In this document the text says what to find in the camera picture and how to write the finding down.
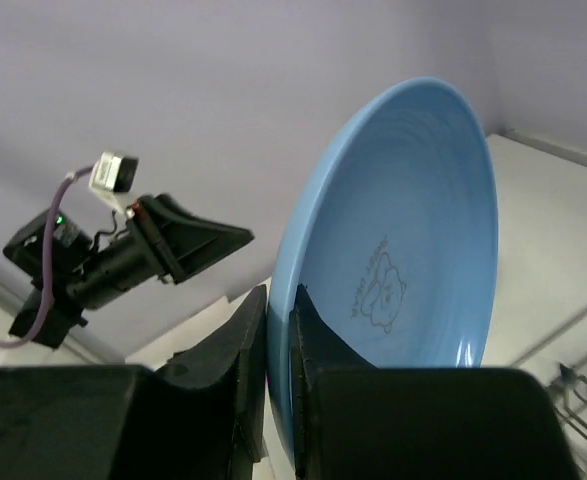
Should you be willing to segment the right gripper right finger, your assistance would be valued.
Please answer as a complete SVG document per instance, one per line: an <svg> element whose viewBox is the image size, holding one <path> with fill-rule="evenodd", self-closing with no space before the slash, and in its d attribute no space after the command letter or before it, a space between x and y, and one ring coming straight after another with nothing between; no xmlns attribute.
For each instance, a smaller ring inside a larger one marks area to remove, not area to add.
<svg viewBox="0 0 587 480"><path fill-rule="evenodd" d="M575 479L551 400L509 368L373 366L299 287L289 316L300 479Z"/></svg>

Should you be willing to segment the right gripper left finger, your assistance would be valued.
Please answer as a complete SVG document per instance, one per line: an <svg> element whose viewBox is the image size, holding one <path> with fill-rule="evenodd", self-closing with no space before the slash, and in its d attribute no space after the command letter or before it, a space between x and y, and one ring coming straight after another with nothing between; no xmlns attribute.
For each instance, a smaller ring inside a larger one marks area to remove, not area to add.
<svg viewBox="0 0 587 480"><path fill-rule="evenodd" d="M267 289L163 367L0 368L0 479L248 479L262 456Z"/></svg>

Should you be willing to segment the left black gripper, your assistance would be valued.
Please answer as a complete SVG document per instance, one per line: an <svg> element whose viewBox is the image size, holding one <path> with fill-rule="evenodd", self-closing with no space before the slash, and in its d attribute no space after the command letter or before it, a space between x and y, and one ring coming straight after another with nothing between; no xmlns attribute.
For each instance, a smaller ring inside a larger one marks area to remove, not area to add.
<svg viewBox="0 0 587 480"><path fill-rule="evenodd" d="M252 241L252 231L199 217L167 193L143 195L132 205L127 235L89 258L67 286L70 300L98 310L157 276L180 284Z"/></svg>

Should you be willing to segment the light blue plate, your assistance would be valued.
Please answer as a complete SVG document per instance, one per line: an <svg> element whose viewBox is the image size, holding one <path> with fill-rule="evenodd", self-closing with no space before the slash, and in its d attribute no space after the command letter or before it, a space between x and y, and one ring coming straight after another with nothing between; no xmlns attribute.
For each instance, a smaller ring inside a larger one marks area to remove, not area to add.
<svg viewBox="0 0 587 480"><path fill-rule="evenodd" d="M494 171L465 98L420 77L362 107L312 170L271 277L267 379L285 453L294 452L289 316L299 288L377 367L476 367L497 264Z"/></svg>

